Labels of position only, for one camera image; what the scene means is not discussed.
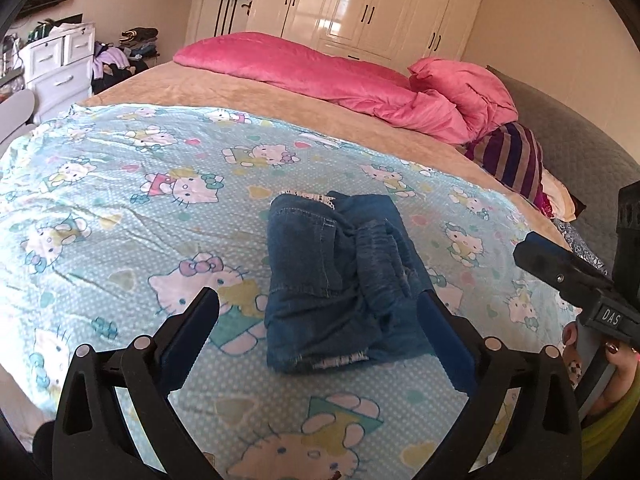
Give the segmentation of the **right hand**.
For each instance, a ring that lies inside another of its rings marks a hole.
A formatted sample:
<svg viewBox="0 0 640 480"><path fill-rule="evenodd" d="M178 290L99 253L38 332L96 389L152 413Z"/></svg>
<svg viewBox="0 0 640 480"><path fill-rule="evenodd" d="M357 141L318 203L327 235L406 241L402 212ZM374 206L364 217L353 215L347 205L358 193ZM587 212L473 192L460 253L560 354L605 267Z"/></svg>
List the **right hand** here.
<svg viewBox="0 0 640 480"><path fill-rule="evenodd" d="M611 411L630 393L639 357L629 344L583 326L578 320L563 328L562 344L562 359L576 393L581 422Z"/></svg>

